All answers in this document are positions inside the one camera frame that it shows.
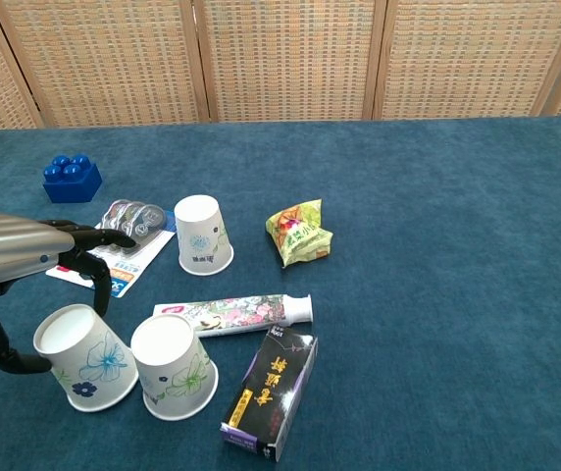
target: blue flower print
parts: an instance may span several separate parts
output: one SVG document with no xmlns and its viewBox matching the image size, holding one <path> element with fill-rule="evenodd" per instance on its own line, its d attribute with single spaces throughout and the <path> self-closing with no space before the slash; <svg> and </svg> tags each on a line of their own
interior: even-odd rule
<svg viewBox="0 0 561 471">
<path fill-rule="evenodd" d="M 189 243 L 195 250 L 202 251 L 211 244 L 211 240 L 204 235 L 192 235 Z"/>
<path fill-rule="evenodd" d="M 91 397 L 93 393 L 97 391 L 97 386 L 91 385 L 88 381 L 84 383 L 75 383 L 72 385 L 74 393 L 81 395 L 82 397 Z"/>
<path fill-rule="evenodd" d="M 83 380 L 111 382 L 120 377 L 120 369 L 126 368 L 124 352 L 120 345 L 113 342 L 110 332 L 86 355 L 86 366 L 79 369 L 78 375 Z"/>
</svg>

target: crumpled wrapper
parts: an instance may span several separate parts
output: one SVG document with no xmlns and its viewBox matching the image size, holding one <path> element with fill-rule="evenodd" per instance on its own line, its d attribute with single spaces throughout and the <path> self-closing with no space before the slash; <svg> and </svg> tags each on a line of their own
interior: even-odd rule
<svg viewBox="0 0 561 471">
<path fill-rule="evenodd" d="M 322 199 L 296 204 L 268 219 L 265 229 L 277 246 L 282 266 L 309 262 L 331 253 L 332 233 L 322 224 Z"/>
</svg>

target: blue carpet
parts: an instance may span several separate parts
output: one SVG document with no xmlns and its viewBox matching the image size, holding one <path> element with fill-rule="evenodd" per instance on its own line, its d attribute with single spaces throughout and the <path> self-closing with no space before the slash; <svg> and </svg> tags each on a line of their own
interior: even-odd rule
<svg viewBox="0 0 561 471">
<path fill-rule="evenodd" d="M 41 170 L 86 153 L 90 203 L 52 204 Z M 561 118 L 0 131 L 0 212 L 99 221 L 135 199 L 221 204 L 234 260 L 187 275 L 173 239 L 106 321 L 129 342 L 156 303 L 311 293 L 320 349 L 277 469 L 561 469 Z M 265 221 L 323 199 L 328 258 L 281 268 Z M 22 351 L 92 291 L 44 274 L 0 297 Z M 217 393 L 162 422 L 141 388 L 95 414 L 49 374 L 0 372 L 0 469 L 273 466 L 219 432 L 262 333 L 205 339 Z"/>
</svg>

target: white paper cup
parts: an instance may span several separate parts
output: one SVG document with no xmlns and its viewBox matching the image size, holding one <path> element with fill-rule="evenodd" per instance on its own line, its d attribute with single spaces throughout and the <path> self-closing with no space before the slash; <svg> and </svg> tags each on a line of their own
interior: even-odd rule
<svg viewBox="0 0 561 471">
<path fill-rule="evenodd" d="M 85 304 L 48 316 L 34 333 L 34 348 L 52 363 L 52 374 L 81 412 L 115 405 L 138 379 L 128 347 Z"/>
<path fill-rule="evenodd" d="M 205 194 L 182 199 L 174 208 L 178 261 L 191 275 L 215 275 L 232 261 L 234 251 L 218 201 Z"/>
<path fill-rule="evenodd" d="M 153 316 L 132 334 L 143 402 L 152 415 L 182 420 L 209 403 L 218 386 L 218 369 L 189 322 L 177 314 Z"/>
</svg>

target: product box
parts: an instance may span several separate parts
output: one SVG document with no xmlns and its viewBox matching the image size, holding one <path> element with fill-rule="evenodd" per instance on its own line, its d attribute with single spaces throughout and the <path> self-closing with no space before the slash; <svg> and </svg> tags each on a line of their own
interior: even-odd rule
<svg viewBox="0 0 561 471">
<path fill-rule="evenodd" d="M 224 440 L 279 461 L 317 351 L 317 338 L 272 326 L 222 422 Z"/>
</svg>

